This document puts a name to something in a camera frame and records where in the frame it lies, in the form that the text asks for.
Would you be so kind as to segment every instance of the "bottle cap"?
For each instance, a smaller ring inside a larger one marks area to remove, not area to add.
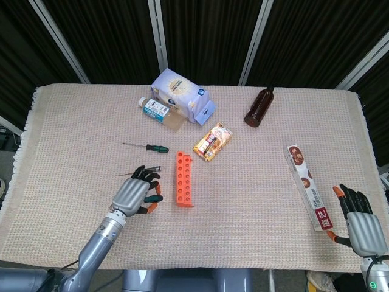
[[[139,105],[140,107],[142,107],[142,103],[143,103],[145,100],[146,100],[146,97],[141,97],[140,100],[139,100],[138,105]]]

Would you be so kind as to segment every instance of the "green screwdriver handle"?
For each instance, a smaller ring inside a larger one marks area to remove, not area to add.
[[[167,147],[149,145],[149,144],[146,145],[146,150],[151,150],[151,151],[155,151],[155,152],[159,152],[159,153],[168,153],[169,152],[169,148],[167,148]]]

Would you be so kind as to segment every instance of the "food package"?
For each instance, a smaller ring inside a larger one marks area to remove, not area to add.
[[[206,161],[211,161],[215,155],[231,139],[232,132],[217,123],[194,147],[193,151]]]
[[[151,85],[155,99],[163,101],[192,123],[203,125],[216,109],[209,92],[166,68]]]
[[[331,229],[333,226],[327,209],[318,193],[300,147],[297,144],[285,146],[284,154],[315,231]]]

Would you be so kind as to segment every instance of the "white carton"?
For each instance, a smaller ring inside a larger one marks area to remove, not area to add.
[[[299,146],[295,144],[284,147],[284,154],[315,231],[331,229],[333,226],[327,209],[320,198]]]
[[[151,85],[155,99],[163,101],[192,123],[203,125],[216,109],[209,92],[166,68]]]

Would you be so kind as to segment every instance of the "beige tablecloth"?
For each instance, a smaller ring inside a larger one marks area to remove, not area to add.
[[[149,86],[56,84],[38,88],[0,212],[0,259],[63,266],[77,259],[138,165],[162,167],[164,201],[129,218],[104,269],[186,267],[359,271],[352,250],[314,232],[282,146],[298,143],[328,207],[347,235],[332,186],[366,193],[388,235],[387,205],[358,97],[347,91],[275,88],[259,128],[243,117],[261,88],[206,86],[217,110],[177,132],[142,113]],[[217,122],[232,140],[211,162],[192,148]],[[122,145],[159,144],[168,154]],[[175,203],[175,159],[192,155],[192,202]]]

